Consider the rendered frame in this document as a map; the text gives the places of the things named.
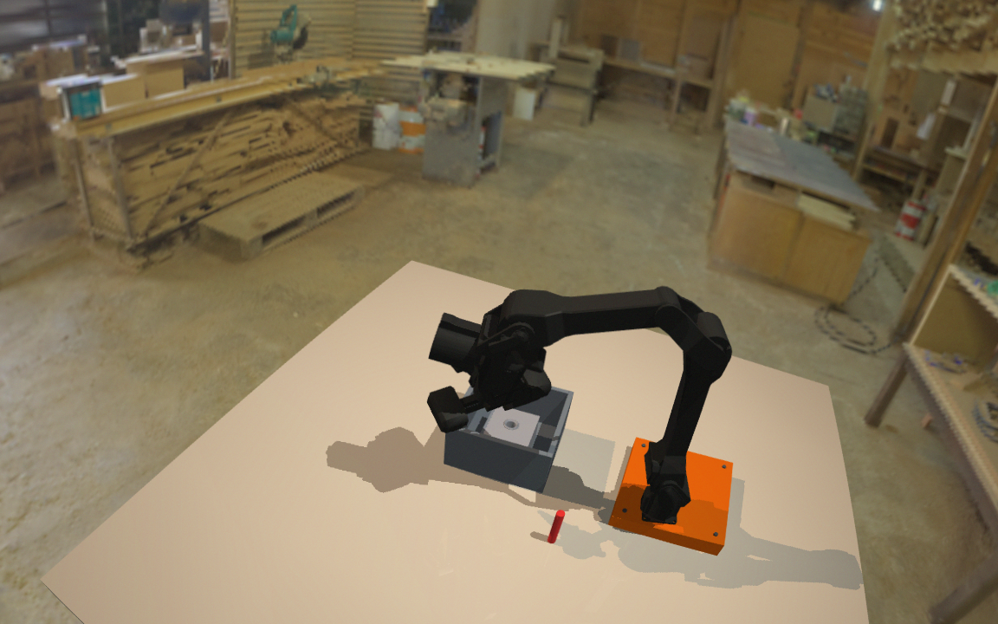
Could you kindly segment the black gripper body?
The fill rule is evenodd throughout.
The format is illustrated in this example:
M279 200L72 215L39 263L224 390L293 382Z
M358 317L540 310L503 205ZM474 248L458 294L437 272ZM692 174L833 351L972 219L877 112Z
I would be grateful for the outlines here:
M469 422L468 414L474 413L479 408L486 408L486 412L494 408L506 406L516 400L514 392L522 390L524 395L530 394L531 400L537 400L541 396L550 394L551 380L544 370L542 373L526 370L522 380L516 386L501 388L492 386L483 375L483 361L475 365L478 375L474 385L474 394L459 398L455 388L448 386L432 391L428 396L428 406L431 408L433 419L438 423L441 432L448 433L456 429L463 429ZM479 403L478 403L479 402ZM475 404L475 405L474 405Z

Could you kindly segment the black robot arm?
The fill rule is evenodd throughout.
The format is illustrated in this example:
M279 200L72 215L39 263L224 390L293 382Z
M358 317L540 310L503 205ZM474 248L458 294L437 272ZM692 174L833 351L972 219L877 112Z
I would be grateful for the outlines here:
M441 315L429 358L468 373L475 365L492 386L510 388L524 371L542 373L545 347L572 335L660 327L683 350L683 372L668 426L645 454L648 486L641 497L642 521L676 524L690 502L686 457L710 384L722 378L732 347L720 317L684 299L670 287L604 295L560 296L546 289L515 289L483 316L482 324ZM643 518L644 517L644 518Z

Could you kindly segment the red peg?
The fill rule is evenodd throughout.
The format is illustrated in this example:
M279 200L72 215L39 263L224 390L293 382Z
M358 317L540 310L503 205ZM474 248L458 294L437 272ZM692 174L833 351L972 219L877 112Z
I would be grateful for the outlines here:
M557 542L557 536L560 532L563 520L565 520L565 512L563 512L563 510L558 510L557 515L555 515L554 522L552 523L548 543Z

